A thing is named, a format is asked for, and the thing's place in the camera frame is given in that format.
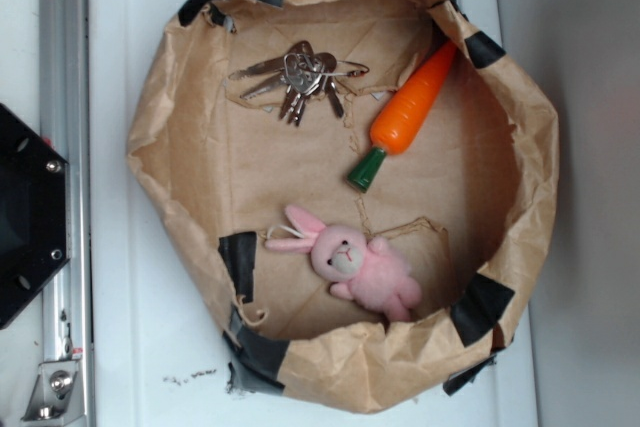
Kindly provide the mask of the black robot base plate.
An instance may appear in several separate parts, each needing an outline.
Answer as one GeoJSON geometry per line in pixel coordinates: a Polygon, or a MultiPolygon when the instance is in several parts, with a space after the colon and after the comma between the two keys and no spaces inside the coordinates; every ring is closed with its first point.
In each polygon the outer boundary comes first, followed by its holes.
{"type": "Polygon", "coordinates": [[[1,327],[68,262],[68,162],[1,107],[1,327]]]}

